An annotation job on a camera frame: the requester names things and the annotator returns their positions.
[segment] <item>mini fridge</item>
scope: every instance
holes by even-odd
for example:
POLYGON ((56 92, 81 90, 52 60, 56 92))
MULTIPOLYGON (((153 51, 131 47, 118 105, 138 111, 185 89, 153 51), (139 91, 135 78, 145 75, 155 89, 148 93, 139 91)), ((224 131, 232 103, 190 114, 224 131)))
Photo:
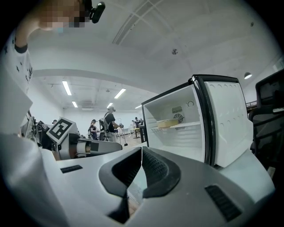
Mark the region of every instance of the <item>mini fridge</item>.
POLYGON ((147 146, 226 167, 248 150, 253 125, 237 78, 193 75, 142 103, 147 146), (158 121, 178 124, 158 128, 158 121))

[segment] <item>refrigerator door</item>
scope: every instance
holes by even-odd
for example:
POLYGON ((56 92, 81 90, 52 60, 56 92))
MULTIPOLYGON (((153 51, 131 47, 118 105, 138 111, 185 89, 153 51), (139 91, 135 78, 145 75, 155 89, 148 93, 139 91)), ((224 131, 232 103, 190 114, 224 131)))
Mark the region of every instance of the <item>refrigerator door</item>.
POLYGON ((205 162, 226 167, 250 148, 253 125, 237 78, 194 75, 205 129, 205 162))

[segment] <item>black vent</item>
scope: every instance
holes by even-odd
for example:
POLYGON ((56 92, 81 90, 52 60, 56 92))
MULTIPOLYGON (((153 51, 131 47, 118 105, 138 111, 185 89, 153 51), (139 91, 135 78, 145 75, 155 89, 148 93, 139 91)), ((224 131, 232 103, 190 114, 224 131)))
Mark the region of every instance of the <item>black vent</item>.
POLYGON ((172 108, 172 112, 173 112, 173 114, 176 114, 178 112, 182 112, 182 107, 181 106, 174 107, 174 108, 172 108))
POLYGON ((62 171, 62 173, 67 173, 67 172, 76 171, 76 170, 82 169, 82 168, 83 168, 83 167, 80 166, 80 165, 73 165, 73 166, 61 168, 61 171, 62 171))
POLYGON ((241 211, 218 186, 210 185, 206 187, 205 190, 217 205, 227 222, 233 220, 241 214, 241 211))

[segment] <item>table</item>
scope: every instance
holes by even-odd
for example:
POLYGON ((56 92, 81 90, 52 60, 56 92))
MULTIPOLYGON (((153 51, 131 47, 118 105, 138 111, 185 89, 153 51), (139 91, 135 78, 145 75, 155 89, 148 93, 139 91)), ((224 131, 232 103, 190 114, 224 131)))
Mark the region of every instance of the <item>table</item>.
POLYGON ((131 133, 131 130, 135 130, 135 139, 138 139, 138 138, 140 138, 140 137, 137 137, 137 130, 139 130, 139 128, 135 128, 135 129, 130 129, 130 133, 131 133))

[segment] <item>black chair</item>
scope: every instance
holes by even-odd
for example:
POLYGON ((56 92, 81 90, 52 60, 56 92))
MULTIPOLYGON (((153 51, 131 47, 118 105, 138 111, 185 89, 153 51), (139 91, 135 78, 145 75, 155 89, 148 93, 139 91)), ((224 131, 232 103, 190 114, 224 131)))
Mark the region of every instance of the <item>black chair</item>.
POLYGON ((274 168, 273 183, 280 181, 284 151, 284 70, 256 84, 257 109, 248 118, 253 122, 251 150, 266 170, 274 168))

